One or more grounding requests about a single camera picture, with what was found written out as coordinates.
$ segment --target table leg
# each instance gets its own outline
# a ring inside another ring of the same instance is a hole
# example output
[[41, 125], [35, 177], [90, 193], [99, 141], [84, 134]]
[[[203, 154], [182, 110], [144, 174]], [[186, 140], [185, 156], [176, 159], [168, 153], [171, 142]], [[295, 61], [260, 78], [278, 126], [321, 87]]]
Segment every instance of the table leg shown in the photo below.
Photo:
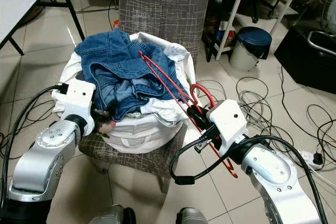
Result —
[[286, 5], [285, 5], [284, 9], [283, 9], [282, 12], [280, 13], [280, 15], [279, 15], [279, 17], [278, 17], [276, 23], [274, 24], [274, 26], [273, 26], [273, 28], [272, 28], [272, 30], [271, 30], [271, 32], [270, 32], [271, 35], [272, 35], [272, 34], [275, 32], [275, 30], [278, 28], [278, 25], [280, 24], [280, 22], [281, 22], [283, 16], [285, 15], [285, 12], [286, 12], [288, 6], [292, 3], [292, 1], [293, 1], [293, 0], [288, 0], [288, 1], [287, 1], [287, 3], [286, 3]]
[[225, 46], [225, 42], [226, 42], [226, 39], [227, 39], [227, 36], [229, 35], [229, 27], [232, 25], [233, 23], [233, 20], [236, 16], [236, 13], [237, 13], [237, 10], [238, 10], [238, 7], [239, 7], [239, 4], [240, 4], [240, 0], [236, 0], [235, 1], [235, 4], [232, 8], [232, 11], [231, 11], [231, 14], [230, 14], [230, 18], [229, 18], [229, 21], [227, 23], [227, 26], [225, 28], [225, 32], [224, 32], [224, 36], [222, 38], [222, 42], [221, 42], [221, 45], [219, 47], [219, 50], [217, 52], [217, 56], [216, 56], [216, 60], [219, 60], [220, 59], [220, 56], [222, 54], [222, 51], [224, 49], [224, 46]]
[[85, 36], [84, 36], [84, 33], [83, 33], [83, 30], [82, 28], [80, 27], [80, 24], [79, 24], [79, 21], [78, 21], [78, 18], [77, 18], [77, 15], [76, 15], [76, 12], [75, 12], [75, 9], [71, 3], [71, 0], [65, 0], [68, 4], [68, 8], [70, 10], [70, 13], [72, 15], [72, 18], [74, 19], [74, 22], [75, 22], [75, 25], [77, 27], [77, 30], [78, 30], [78, 33], [79, 33], [79, 36], [82, 40], [85, 39]]
[[211, 60], [211, 56], [213, 54], [213, 51], [215, 49], [215, 42], [216, 42], [216, 37], [217, 37], [217, 33], [219, 30], [219, 26], [221, 24], [221, 20], [222, 17], [224, 16], [224, 13], [226, 11], [226, 3], [228, 2], [228, 0], [222, 0], [222, 3], [220, 4], [220, 12], [218, 12], [218, 15], [216, 17], [216, 26], [215, 26], [215, 30], [214, 30], [214, 34], [212, 35], [212, 39], [210, 42], [210, 46], [209, 46], [209, 52], [206, 55], [206, 61], [210, 62]]
[[25, 53], [21, 50], [20, 46], [15, 42], [15, 40], [12, 37], [10, 37], [8, 41], [13, 45], [13, 47], [20, 55], [25, 55]]

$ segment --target chair leg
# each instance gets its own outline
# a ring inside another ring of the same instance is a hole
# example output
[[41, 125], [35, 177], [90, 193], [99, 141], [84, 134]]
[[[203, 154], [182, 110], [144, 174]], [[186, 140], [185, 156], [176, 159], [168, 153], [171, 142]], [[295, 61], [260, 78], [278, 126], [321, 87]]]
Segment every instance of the chair leg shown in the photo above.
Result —
[[163, 194], [168, 193], [169, 189], [169, 184], [170, 184], [170, 178], [164, 178], [164, 177], [158, 177], [159, 179], [159, 185], [160, 185], [160, 190]]
[[90, 161], [90, 163], [95, 167], [97, 172], [101, 174], [106, 174], [109, 171], [111, 163], [89, 156], [87, 156], [87, 158]]

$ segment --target black table leg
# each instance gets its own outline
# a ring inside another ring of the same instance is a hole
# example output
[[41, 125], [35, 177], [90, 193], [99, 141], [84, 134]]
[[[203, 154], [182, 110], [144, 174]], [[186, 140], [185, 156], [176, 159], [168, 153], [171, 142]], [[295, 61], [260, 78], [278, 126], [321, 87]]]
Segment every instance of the black table leg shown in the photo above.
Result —
[[66, 1], [67, 4], [68, 4], [68, 8], [69, 8], [69, 10], [70, 10], [70, 13], [71, 13], [71, 15], [72, 15], [72, 18], [74, 19], [74, 22], [75, 22], [75, 25], [76, 25], [76, 27], [77, 27], [78, 33], [79, 33], [79, 35], [80, 35], [80, 38], [81, 38], [82, 40], [84, 40], [84, 39], [85, 39], [85, 36], [84, 36], [84, 33], [83, 33], [82, 28], [80, 27], [80, 24], [79, 24], [79, 21], [78, 21], [78, 18], [77, 18], [75, 9], [74, 9], [74, 7], [72, 6], [71, 0], [65, 0], [65, 1]]
[[224, 17], [224, 14], [226, 12], [226, 5], [227, 5], [228, 0], [222, 0], [222, 3], [220, 4], [220, 10], [217, 14], [217, 18], [216, 18], [216, 26], [215, 26], [215, 30], [214, 30], [214, 34], [212, 35], [212, 39], [210, 42], [210, 46], [209, 46], [209, 51], [206, 55], [206, 61], [210, 62], [211, 60], [211, 55], [214, 53], [215, 51], [215, 41], [216, 41], [216, 37], [217, 37], [217, 33], [219, 30], [219, 26], [221, 24], [222, 21], [222, 17]]
[[9, 37], [8, 41], [13, 45], [13, 47], [20, 55], [25, 55], [25, 53], [21, 50], [19, 45], [15, 42], [15, 40], [12, 37]]

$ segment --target laundry pile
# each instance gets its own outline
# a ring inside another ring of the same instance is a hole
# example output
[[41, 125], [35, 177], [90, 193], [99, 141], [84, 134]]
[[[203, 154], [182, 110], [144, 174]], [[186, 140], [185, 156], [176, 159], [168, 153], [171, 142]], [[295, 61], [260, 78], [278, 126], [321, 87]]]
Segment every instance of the laundry pile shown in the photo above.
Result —
[[[139, 51], [189, 94], [195, 72], [183, 46], [142, 32], [129, 36], [119, 29], [87, 37], [75, 48], [60, 78], [65, 83], [77, 78], [96, 85], [92, 116], [97, 134], [123, 153], [147, 153], [163, 146], [187, 119]], [[156, 73], [179, 99], [173, 85]], [[54, 112], [61, 115], [64, 101], [58, 91], [52, 94]]]

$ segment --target power strip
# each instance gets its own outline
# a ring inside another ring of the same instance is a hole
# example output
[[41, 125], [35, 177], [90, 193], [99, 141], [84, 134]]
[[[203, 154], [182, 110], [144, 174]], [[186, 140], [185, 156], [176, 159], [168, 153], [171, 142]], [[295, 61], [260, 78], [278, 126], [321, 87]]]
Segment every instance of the power strip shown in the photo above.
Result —
[[312, 169], [319, 170], [322, 168], [323, 160], [320, 153], [314, 154], [303, 150], [298, 150], [298, 152]]

